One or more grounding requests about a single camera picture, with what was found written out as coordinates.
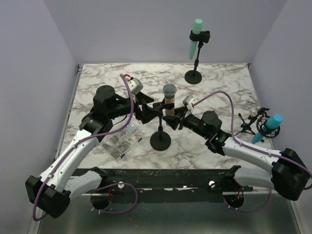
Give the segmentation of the glitter rhinestone microphone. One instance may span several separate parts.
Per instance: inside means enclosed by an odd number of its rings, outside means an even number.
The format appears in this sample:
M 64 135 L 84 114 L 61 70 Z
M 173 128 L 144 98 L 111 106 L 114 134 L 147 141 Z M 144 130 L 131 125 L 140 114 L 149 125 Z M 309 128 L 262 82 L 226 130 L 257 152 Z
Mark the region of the glitter rhinestone microphone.
M 163 89 L 165 104 L 173 104 L 173 108 L 166 109 L 166 116 L 174 116 L 175 115 L 175 94 L 176 94 L 176 86 L 172 83 L 165 84 Z

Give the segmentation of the black round-base stand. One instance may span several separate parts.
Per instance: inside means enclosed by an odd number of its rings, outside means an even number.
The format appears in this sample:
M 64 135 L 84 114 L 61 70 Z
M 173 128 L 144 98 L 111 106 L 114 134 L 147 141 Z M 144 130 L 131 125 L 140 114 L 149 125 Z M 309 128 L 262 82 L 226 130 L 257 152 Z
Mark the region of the black round-base stand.
M 170 107 L 173 107 L 173 104 L 165 103 L 165 99 L 163 99 L 162 102 L 157 102 L 153 104 L 153 108 L 160 111 L 160 113 L 158 114 L 158 130 L 157 132 L 154 132 L 150 137 L 150 145 L 156 151 L 165 151 L 171 145 L 171 137 L 168 133 L 163 131 L 162 126 L 163 109 L 169 110 Z
M 201 48 L 204 44 L 207 44 L 210 40 L 210 31 L 201 31 L 197 38 L 197 56 L 194 61 L 194 68 L 186 72 L 184 78 L 189 84 L 199 84 L 202 81 L 202 74 L 197 70 L 199 65 L 199 55 Z

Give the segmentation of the mint green microphone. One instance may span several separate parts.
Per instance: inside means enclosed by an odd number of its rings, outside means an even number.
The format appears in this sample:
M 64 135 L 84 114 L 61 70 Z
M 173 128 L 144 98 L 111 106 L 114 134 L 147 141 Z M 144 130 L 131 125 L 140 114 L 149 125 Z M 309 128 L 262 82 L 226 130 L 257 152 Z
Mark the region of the mint green microphone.
M 189 50 L 189 59 L 192 60 L 193 56 L 195 54 L 196 46 L 197 46 L 197 38 L 198 35 L 201 33 L 202 30 L 202 19 L 195 19 L 195 22 L 193 24 L 193 28 L 190 33 L 190 50 Z

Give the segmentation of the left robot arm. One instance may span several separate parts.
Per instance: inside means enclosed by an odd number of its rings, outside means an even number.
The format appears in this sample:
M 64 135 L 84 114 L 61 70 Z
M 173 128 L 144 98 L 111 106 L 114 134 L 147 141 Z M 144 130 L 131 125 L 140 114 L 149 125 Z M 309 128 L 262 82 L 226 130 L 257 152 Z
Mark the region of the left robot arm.
M 123 125 L 112 130 L 112 120 L 120 116 L 135 117 L 143 124 L 160 116 L 160 103 L 141 92 L 140 85 L 127 85 L 128 97 L 115 93 L 112 86 L 103 85 L 96 90 L 93 107 L 81 121 L 73 140 L 62 154 L 38 177 L 30 176 L 26 182 L 28 198 L 34 208 L 40 208 L 52 218 L 60 217 L 70 201 L 85 192 L 104 192 L 108 180 L 99 168 L 92 168 L 74 180 L 70 177 L 83 159 L 107 135 L 123 130 Z

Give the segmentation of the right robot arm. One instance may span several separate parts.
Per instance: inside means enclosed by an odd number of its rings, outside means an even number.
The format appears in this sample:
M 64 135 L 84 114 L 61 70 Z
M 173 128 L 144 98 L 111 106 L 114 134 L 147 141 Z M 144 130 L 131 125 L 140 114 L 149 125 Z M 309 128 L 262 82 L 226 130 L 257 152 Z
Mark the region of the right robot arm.
M 174 116 L 163 120 L 174 130 L 184 127 L 206 139 L 207 148 L 223 156 L 230 156 L 259 167 L 257 170 L 239 168 L 235 174 L 225 177 L 224 185 L 230 191 L 241 186 L 274 189 L 282 197 L 297 201 L 305 189 L 310 175 L 296 151 L 283 151 L 254 146 L 233 138 L 221 129 L 222 121 L 214 111 L 206 111 L 201 118 L 186 114 L 186 107 L 175 110 Z

